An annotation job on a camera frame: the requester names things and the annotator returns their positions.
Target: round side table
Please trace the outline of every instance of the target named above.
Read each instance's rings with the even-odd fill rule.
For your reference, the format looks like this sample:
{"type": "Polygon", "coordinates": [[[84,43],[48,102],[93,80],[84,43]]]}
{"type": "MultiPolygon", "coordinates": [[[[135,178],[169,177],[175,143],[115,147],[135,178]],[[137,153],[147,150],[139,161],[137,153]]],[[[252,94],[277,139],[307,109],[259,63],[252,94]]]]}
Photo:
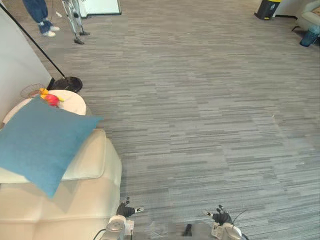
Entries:
{"type": "MultiPolygon", "coordinates": [[[[59,108],[64,109],[68,112],[75,113],[78,115],[86,115],[87,106],[84,99],[77,93],[67,90],[50,90],[50,94],[56,95],[62,98],[64,101],[59,103],[59,108]]],[[[2,122],[7,124],[9,120],[15,115],[24,105],[29,103],[32,98],[28,98],[18,103],[13,107],[8,114],[4,117],[2,122]]]]}

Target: black pole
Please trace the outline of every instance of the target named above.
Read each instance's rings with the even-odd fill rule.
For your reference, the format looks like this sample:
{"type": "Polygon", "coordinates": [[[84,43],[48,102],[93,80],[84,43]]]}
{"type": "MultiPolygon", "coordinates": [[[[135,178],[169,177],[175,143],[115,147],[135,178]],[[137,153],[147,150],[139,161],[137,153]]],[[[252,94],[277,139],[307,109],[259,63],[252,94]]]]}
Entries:
{"type": "Polygon", "coordinates": [[[45,53],[45,51],[42,50],[42,48],[36,43],[36,41],[30,36],[29,33],[20,25],[20,23],[14,18],[14,16],[11,15],[10,12],[0,3],[0,8],[15,22],[15,24],[18,25],[18,27],[28,36],[28,38],[34,43],[34,45],[42,52],[42,54],[52,63],[52,65],[55,67],[55,69],[58,70],[58,72],[63,76],[63,78],[66,78],[64,73],[55,65],[55,63],[50,59],[50,57],[45,53]]]}

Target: red object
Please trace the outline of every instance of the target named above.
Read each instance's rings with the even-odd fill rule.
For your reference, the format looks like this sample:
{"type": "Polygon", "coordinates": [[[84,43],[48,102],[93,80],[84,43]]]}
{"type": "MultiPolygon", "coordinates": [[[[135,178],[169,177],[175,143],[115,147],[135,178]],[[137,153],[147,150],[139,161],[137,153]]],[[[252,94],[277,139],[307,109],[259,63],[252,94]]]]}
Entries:
{"type": "Polygon", "coordinates": [[[58,107],[59,98],[56,95],[48,94],[44,97],[50,106],[58,107]]]}

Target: person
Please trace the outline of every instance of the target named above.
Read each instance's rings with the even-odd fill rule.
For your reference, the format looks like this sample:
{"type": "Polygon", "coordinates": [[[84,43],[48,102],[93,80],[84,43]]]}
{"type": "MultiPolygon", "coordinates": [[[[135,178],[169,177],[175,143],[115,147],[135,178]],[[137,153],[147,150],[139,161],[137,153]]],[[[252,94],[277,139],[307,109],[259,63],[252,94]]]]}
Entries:
{"type": "Polygon", "coordinates": [[[23,4],[33,18],[33,20],[38,24],[40,33],[46,37],[54,37],[60,30],[59,27],[54,26],[48,19],[48,8],[45,0],[22,0],[23,4]]]}

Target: blue pillow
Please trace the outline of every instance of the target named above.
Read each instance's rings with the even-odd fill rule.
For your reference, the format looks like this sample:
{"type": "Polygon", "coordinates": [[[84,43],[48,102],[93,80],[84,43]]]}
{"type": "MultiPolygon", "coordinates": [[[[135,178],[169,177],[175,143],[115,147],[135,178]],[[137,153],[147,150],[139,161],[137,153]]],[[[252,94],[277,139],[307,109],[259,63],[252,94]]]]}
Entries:
{"type": "Polygon", "coordinates": [[[23,175],[52,198],[101,119],[52,107],[35,97],[0,131],[0,167],[23,175]]]}

